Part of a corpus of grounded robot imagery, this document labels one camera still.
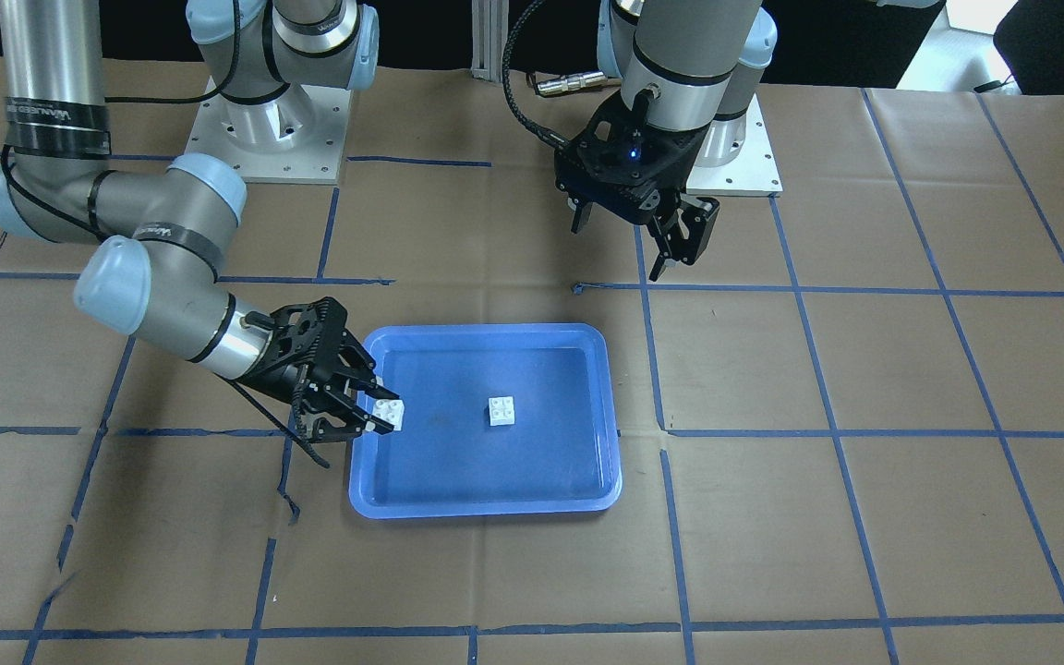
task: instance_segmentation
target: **plastic tray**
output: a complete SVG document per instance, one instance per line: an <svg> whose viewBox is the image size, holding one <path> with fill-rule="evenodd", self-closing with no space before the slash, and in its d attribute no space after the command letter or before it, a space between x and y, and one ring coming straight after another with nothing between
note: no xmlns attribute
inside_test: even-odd
<svg viewBox="0 0 1064 665"><path fill-rule="evenodd" d="M371 518L573 513L621 493L602 333L580 323L422 326L364 340L404 400L400 432L352 445L351 504ZM491 426L486 399L515 398ZM360 396L371 411L371 397Z"/></svg>

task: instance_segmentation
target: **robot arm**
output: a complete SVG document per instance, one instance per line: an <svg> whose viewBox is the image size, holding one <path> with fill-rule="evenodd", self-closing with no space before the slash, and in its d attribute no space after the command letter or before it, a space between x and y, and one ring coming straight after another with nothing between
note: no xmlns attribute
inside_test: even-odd
<svg viewBox="0 0 1064 665"><path fill-rule="evenodd" d="M279 4L297 10L287 16L304 20L322 3ZM326 4L336 5L338 17L358 13L354 0ZM375 363L347 330L347 311L336 300L263 314L219 286L246 194L232 168L204 154L178 157L164 176L106 168L110 133L95 1L0 0L0 16L9 85L0 227L41 242L100 244L78 279L76 305L123 335L292 404L299 443L307 451L313 452L311 442L347 440L365 430L392 432L392 425L358 408L350 396L362 390L396 399L377 381ZM231 3L228 20L234 20ZM349 29L346 21L333 30ZM248 32L252 22L244 24ZM234 27L228 27L229 41ZM358 34L375 44L370 30ZM261 40L261 29L257 35ZM222 51L219 43L215 49ZM332 83L354 79L352 60L343 74L331 74ZM243 67L253 74L242 74ZM257 85L265 81L257 80L259 67L261 56L239 60L232 87L223 92L230 101L233 94L261 94Z"/></svg>

